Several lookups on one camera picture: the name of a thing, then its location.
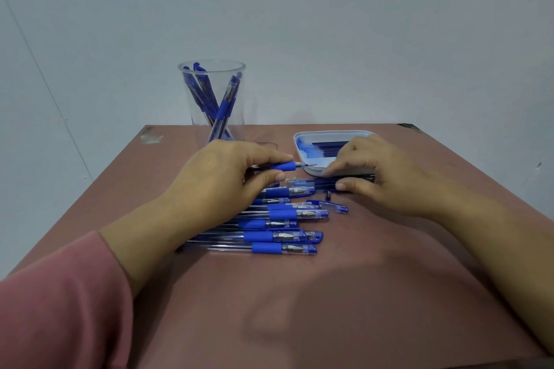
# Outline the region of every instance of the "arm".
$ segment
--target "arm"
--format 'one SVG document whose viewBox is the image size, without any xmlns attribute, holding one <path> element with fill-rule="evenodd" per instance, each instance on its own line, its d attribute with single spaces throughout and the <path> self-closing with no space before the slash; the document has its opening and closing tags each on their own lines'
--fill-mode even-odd
<svg viewBox="0 0 554 369">
<path fill-rule="evenodd" d="M 482 264 L 495 286 L 554 352 L 554 234 L 522 222 L 497 202 L 426 172 L 376 135 L 341 149 L 326 175 L 371 166 L 376 184 L 343 178 L 337 190 L 365 195 L 398 212 L 436 221 Z"/>
<path fill-rule="evenodd" d="M 125 367 L 132 298 L 163 258 L 285 179 L 269 170 L 245 182 L 247 167 L 291 159 L 253 143 L 212 142 L 156 200 L 0 282 L 2 363 Z"/>
</svg>

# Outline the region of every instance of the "brown table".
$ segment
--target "brown table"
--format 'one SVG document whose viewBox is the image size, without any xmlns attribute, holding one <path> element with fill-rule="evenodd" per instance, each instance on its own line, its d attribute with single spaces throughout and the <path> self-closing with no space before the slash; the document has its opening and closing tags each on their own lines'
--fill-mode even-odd
<svg viewBox="0 0 554 369">
<path fill-rule="evenodd" d="M 246 127 L 246 138 L 293 153 L 293 134 L 329 129 L 374 131 L 424 167 L 554 227 L 414 129 L 257 125 Z M 100 229 L 169 186 L 196 150 L 193 129 L 157 126 L 141 138 L 145 130 L 17 268 Z M 334 195 L 333 200 L 350 213 L 305 225 L 325 232 L 317 256 L 194 249 L 170 257 L 136 300 L 132 366 L 427 369 L 545 355 L 478 263 L 442 227 L 398 216 L 354 195 Z"/>
</svg>

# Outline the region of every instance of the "clear plastic cup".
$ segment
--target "clear plastic cup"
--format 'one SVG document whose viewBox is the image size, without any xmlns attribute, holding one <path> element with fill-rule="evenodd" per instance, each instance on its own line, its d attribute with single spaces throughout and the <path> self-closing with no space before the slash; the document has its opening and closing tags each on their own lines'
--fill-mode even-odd
<svg viewBox="0 0 554 369">
<path fill-rule="evenodd" d="M 231 101 L 231 115 L 227 118 L 227 125 L 221 139 L 244 140 L 242 88 L 244 88 L 246 65 L 234 60 L 194 60 L 181 63 L 178 67 L 184 78 L 184 88 L 198 149 L 202 149 L 208 143 L 219 107 L 223 99 L 232 93 L 230 86 L 237 83 L 236 99 Z"/>
</svg>

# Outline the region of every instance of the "white container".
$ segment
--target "white container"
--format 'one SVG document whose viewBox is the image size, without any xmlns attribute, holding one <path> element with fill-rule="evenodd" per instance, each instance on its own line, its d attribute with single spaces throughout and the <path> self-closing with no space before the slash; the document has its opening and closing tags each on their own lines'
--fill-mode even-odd
<svg viewBox="0 0 554 369">
<path fill-rule="evenodd" d="M 308 157 L 304 150 L 298 146 L 301 143 L 314 142 L 342 142 L 352 140 L 356 136 L 367 137 L 374 133 L 366 130 L 327 130 L 327 131 L 301 131 L 293 136 L 294 145 L 298 156 L 303 163 L 314 163 L 315 166 L 307 166 L 304 171 L 315 177 L 320 177 L 327 166 L 333 162 L 336 157 Z M 362 175 L 374 174 L 375 170 L 370 167 L 349 168 L 338 172 L 336 175 Z"/>
</svg>

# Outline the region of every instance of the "sleeve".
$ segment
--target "sleeve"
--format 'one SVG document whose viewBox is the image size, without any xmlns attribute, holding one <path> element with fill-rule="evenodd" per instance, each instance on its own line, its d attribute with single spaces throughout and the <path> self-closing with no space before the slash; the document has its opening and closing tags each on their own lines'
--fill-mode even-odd
<svg viewBox="0 0 554 369">
<path fill-rule="evenodd" d="M 126 367 L 132 318 L 127 277 L 91 232 L 0 282 L 2 365 Z"/>
</svg>

